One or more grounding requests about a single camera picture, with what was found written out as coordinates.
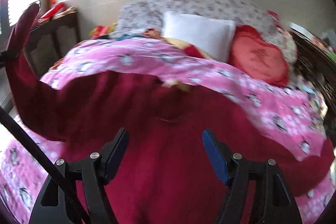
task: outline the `silver bolt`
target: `silver bolt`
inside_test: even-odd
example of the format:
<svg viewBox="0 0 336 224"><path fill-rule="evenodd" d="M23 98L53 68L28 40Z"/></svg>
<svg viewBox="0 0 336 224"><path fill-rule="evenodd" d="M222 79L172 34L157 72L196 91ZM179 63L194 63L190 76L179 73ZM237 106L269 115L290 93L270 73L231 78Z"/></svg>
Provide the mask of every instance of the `silver bolt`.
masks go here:
<svg viewBox="0 0 336 224"><path fill-rule="evenodd" d="M242 156L241 154L239 154L239 153L234 153L234 154L233 154L233 158L234 158L235 160L241 160L241 159L243 158L243 156Z"/></svg>
<svg viewBox="0 0 336 224"><path fill-rule="evenodd" d="M99 153L98 152L93 152L91 155L90 155L90 158L92 159L96 159L99 157Z"/></svg>
<svg viewBox="0 0 336 224"><path fill-rule="evenodd" d="M64 159L58 159L57 161L56 161L56 164L57 165L62 165L64 163Z"/></svg>
<svg viewBox="0 0 336 224"><path fill-rule="evenodd" d="M277 162L276 162L274 159L269 159L269 160L268 160L268 164L269 164L269 165L276 165L276 163L277 163Z"/></svg>

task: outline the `pink blanket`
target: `pink blanket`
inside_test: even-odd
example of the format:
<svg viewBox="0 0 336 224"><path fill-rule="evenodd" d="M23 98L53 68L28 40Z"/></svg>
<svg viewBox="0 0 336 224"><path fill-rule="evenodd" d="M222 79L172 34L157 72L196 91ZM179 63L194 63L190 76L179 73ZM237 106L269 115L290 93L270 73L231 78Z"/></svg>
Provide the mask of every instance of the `pink blanket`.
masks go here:
<svg viewBox="0 0 336 224"><path fill-rule="evenodd" d="M41 81L61 89L74 78L106 70L156 75L162 81L178 79L218 91L238 103L260 132L291 151L298 161L320 155L325 137L314 128L315 113L305 94L252 79L225 63L186 56L160 40L86 41L70 50L63 63ZM65 144L47 141L20 124L55 162ZM0 196L19 222L28 223L46 172L8 132L1 133L1 138L6 141L0 145ZM296 198L304 223L317 219L334 190L327 175L307 195Z"/></svg>

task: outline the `red heart-shaped pillow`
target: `red heart-shaped pillow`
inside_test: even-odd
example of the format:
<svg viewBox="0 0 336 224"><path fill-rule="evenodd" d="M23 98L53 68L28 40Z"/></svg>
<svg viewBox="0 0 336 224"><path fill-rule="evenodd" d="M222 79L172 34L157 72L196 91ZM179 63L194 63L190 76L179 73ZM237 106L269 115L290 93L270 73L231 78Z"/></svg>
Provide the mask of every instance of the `red heart-shaped pillow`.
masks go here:
<svg viewBox="0 0 336 224"><path fill-rule="evenodd" d="M270 85L288 83L288 66L281 50L266 43L251 26L236 28L229 64Z"/></svg>

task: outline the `black rod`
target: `black rod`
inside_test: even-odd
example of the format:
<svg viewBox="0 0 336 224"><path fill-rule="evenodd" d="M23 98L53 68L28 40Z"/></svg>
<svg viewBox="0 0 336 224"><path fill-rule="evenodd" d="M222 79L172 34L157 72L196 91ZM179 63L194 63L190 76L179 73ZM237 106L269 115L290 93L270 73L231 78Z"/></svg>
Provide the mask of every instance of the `black rod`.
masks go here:
<svg viewBox="0 0 336 224"><path fill-rule="evenodd" d="M39 146L28 136L28 134L0 107L0 123L23 145L24 148L38 161L48 172L56 184L63 190L70 200L78 215L86 224L91 224L89 215L86 213L75 192L71 189L66 179L57 170L48 157L42 152Z"/></svg>

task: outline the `red clothing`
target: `red clothing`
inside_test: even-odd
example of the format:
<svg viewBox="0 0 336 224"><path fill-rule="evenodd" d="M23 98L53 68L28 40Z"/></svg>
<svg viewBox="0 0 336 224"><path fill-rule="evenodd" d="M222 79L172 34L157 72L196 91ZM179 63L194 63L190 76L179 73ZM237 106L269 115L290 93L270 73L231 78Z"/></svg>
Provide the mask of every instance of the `red clothing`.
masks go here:
<svg viewBox="0 0 336 224"><path fill-rule="evenodd" d="M33 9L17 24L9 49L22 49L27 36L20 30L30 23L25 18ZM202 86L186 93L162 87L156 76L109 71L54 90L38 81L22 54L6 62L6 71L24 124L50 140L66 140L68 161L100 150L120 127L128 129L129 146L115 179L105 187L120 224L214 221L226 187L203 148L205 128L249 160L275 159L295 196L316 186L333 160L326 141L321 157L297 161L261 136L239 105Z"/></svg>

